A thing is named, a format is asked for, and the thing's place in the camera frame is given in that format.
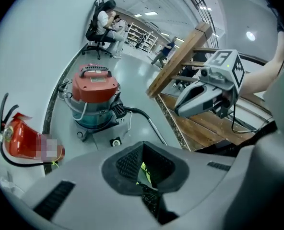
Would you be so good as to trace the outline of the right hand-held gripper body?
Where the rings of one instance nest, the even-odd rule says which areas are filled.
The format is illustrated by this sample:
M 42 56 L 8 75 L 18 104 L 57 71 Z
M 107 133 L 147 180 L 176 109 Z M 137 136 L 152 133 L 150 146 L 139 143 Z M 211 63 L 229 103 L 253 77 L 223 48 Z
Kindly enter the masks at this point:
M 231 114 L 243 84 L 245 70 L 237 50 L 217 50 L 204 62 L 200 80 L 214 86 L 219 93 L 213 97 L 212 111 L 220 118 Z

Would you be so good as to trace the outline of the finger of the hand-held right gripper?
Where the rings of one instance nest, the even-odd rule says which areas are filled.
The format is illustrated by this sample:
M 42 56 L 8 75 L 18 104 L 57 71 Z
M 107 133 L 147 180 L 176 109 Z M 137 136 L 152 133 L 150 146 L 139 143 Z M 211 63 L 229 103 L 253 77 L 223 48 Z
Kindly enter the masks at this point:
M 178 97 L 174 112 L 181 117 L 190 117 L 210 111 L 214 101 L 223 91 L 213 85 L 197 81 L 187 86 Z

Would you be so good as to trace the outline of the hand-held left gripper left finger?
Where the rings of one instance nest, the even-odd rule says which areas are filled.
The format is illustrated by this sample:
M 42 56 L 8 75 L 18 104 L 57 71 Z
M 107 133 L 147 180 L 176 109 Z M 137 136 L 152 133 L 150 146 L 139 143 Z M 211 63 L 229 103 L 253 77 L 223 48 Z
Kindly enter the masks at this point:
M 148 142 L 91 152 L 37 181 L 22 201 L 54 228 L 159 228 L 137 184 Z

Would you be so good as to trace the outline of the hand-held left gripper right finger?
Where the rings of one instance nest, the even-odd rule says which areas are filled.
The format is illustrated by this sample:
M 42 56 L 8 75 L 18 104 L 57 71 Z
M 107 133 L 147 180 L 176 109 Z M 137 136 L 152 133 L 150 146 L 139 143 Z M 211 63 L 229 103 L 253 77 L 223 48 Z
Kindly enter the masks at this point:
M 143 143 L 143 162 L 154 186 L 144 186 L 149 217 L 225 217 L 235 197 L 232 157 Z

